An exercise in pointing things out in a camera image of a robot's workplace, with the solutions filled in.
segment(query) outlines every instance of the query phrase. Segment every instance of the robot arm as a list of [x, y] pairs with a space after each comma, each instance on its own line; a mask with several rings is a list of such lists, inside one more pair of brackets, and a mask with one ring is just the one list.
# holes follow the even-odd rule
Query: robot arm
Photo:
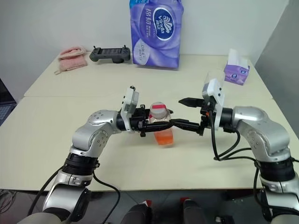
[[68, 224], [79, 221], [85, 214], [91, 192], [86, 188], [93, 171], [99, 167], [98, 157], [112, 134], [127, 131], [146, 132], [171, 127], [168, 122], [148, 124], [149, 109], [136, 108], [139, 93], [128, 88], [118, 111], [100, 110], [74, 133], [70, 153], [59, 170], [43, 204], [43, 212], [28, 216], [19, 224]]
[[286, 217], [285, 214], [294, 214], [291, 219], [296, 219], [297, 222], [294, 223], [299, 223], [299, 178], [293, 169], [287, 131], [270, 120], [266, 112], [259, 108], [220, 108], [223, 105], [221, 90], [217, 82], [210, 82], [204, 86], [204, 99], [185, 98], [179, 101], [186, 106], [201, 107], [201, 123], [191, 131], [202, 135], [204, 129], [210, 127], [208, 116], [211, 112], [215, 125], [226, 132], [238, 131], [249, 143], [261, 173], [262, 202], [266, 205], [262, 209], [265, 218], [274, 218], [273, 223], [280, 223]]

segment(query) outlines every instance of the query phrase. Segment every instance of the pink towel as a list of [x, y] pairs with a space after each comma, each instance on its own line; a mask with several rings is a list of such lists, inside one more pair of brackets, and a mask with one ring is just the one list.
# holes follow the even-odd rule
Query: pink towel
[[55, 75], [58, 75], [62, 71], [69, 71], [86, 66], [87, 62], [83, 56], [85, 52], [86, 50], [80, 46], [72, 47], [61, 52], [58, 56], [59, 69], [54, 72]]

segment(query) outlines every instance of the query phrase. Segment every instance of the table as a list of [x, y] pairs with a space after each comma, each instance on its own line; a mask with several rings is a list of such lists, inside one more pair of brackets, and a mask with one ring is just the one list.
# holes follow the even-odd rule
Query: table
[[[223, 70], [226, 56], [181, 56], [179, 70], [142, 68], [130, 63], [100, 60], [54, 75], [57, 60], [25, 93], [0, 127], [0, 188], [38, 190], [63, 163], [75, 130], [101, 109], [119, 110], [130, 85], [140, 92], [139, 104], [156, 101], [174, 111], [173, 118], [199, 122], [199, 108], [178, 103], [201, 97], [209, 71]], [[270, 118], [290, 134], [292, 155], [299, 158], [299, 141], [254, 66], [244, 86], [224, 82], [225, 106], [252, 105], [265, 109]], [[203, 137], [173, 128], [175, 145], [159, 147], [152, 133], [111, 136], [99, 158], [98, 177], [121, 190], [145, 189], [242, 189], [251, 188], [255, 168], [251, 161], [213, 160], [210, 131]], [[216, 133], [219, 152], [234, 141], [234, 134]], [[247, 147], [241, 140], [239, 147]], [[91, 190], [110, 190], [92, 182]]]
[[[177, 103], [180, 94], [165, 102], [174, 110], [173, 118], [198, 122], [199, 109]], [[121, 99], [122, 94], [114, 94], [109, 98], [25, 97], [0, 127], [0, 188], [40, 189], [63, 164], [74, 131], [96, 110], [118, 110]], [[139, 103], [149, 105], [154, 99], [157, 96], [141, 93]], [[292, 155], [299, 158], [299, 141], [274, 100], [227, 98], [225, 106], [235, 105], [264, 108], [272, 120], [287, 129]], [[214, 161], [209, 130], [205, 130], [203, 137], [177, 128], [173, 132], [175, 146], [170, 148], [159, 147], [150, 133], [145, 138], [137, 133], [111, 136], [100, 156], [97, 176], [121, 190], [252, 187], [255, 172], [253, 163], [245, 160]], [[235, 141], [235, 135], [219, 130], [216, 140], [219, 151], [223, 152]], [[239, 147], [247, 146], [242, 138]], [[89, 188], [94, 191], [109, 190], [97, 182], [92, 182]]]
[[[201, 97], [201, 90], [209, 71], [223, 70], [227, 56], [182, 55], [179, 70], [145, 68], [134, 64], [114, 64], [111, 61], [92, 62], [85, 56], [88, 66], [54, 75], [57, 60], [54, 60], [25, 93], [27, 97], [111, 97], [125, 93], [125, 88], [134, 85], [145, 94], [156, 95], [167, 102], [169, 96], [183, 92], [188, 97]], [[251, 62], [249, 76], [244, 86], [224, 82], [227, 98], [271, 99], [272, 95], [263, 83]]]

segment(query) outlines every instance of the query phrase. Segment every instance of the tissue box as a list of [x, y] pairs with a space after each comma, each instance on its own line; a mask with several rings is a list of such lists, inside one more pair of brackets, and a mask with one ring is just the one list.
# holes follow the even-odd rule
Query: tissue box
[[244, 82], [249, 74], [249, 70], [250, 66], [246, 69], [241, 66], [227, 64], [224, 69], [224, 80], [238, 85], [244, 85]]
[[130, 0], [133, 63], [177, 68], [181, 0]]

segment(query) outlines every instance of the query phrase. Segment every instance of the black game controller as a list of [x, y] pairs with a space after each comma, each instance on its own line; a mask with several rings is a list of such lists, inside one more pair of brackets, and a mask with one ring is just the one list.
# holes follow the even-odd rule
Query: black game controller
[[123, 48], [96, 48], [90, 54], [89, 58], [93, 62], [97, 62], [99, 59], [107, 59], [111, 58], [113, 63], [120, 64], [124, 61], [128, 61], [131, 59], [130, 49], [125, 45]]

